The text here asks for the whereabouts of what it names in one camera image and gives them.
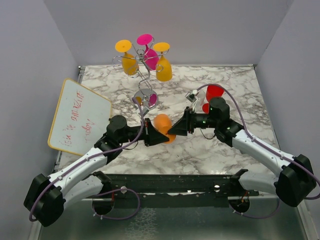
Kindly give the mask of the orange wine glass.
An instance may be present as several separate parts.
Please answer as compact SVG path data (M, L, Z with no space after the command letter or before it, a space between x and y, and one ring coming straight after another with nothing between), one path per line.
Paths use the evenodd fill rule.
M172 121L166 114L158 114L154 120L153 124L155 129L160 132L161 134L165 135L169 138L169 141L166 141L166 144L171 144L175 139L176 135L169 134L168 131L172 128Z

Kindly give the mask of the chrome wine glass rack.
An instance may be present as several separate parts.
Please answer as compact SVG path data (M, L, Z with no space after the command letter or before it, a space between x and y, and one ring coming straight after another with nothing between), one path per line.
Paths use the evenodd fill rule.
M149 44L149 47L154 49L155 45L155 38L153 44ZM134 99L138 102L138 104L142 107L149 107L150 110L153 110L156 108L159 102L158 94L153 90L153 87L150 84L150 79L152 76L152 72L155 73L156 77L156 70L150 70L148 66L146 65L144 61L144 53L145 53L145 46L139 45L139 48L136 48L134 44L132 43L131 49L128 51L129 54L133 55L137 61L138 64L138 70L137 73L133 76L129 76L131 78L139 78L140 81L138 83L138 91L134 94ZM118 65L122 67L122 56L123 53L120 53L121 55L117 55L113 57L112 64Z

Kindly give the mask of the red wine glass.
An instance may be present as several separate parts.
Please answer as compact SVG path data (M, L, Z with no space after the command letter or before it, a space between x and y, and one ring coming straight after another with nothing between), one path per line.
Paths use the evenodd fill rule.
M221 97L223 94L224 94L224 89L219 87L219 86L216 86L216 85L209 85L207 87L207 90L206 90L206 100L207 100L207 103L205 103L203 106L202 106L202 111L206 114L209 113L209 102L212 98L218 98L218 97Z

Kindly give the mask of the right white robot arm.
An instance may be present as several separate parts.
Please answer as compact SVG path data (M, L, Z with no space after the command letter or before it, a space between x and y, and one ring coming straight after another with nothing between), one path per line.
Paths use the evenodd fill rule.
M253 157L274 174L257 176L244 172L229 184L230 191L236 196L256 190L275 194L288 206L297 207L316 187L312 165L306 156L283 152L252 135L244 125L231 119L230 107L222 97L210 100L207 114L186 107L183 116L168 133L187 136L196 128L213 129L220 142Z

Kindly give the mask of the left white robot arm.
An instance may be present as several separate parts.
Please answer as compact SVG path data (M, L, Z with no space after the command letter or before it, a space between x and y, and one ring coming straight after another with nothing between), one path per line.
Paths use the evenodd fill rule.
M169 141L148 118L139 126L130 127L122 115L109 120L106 132L81 158L63 170L49 176L33 178L23 205L29 210L29 220L39 221L44 227L53 224L63 213L67 194L95 170L109 164L124 148L143 141L148 147Z

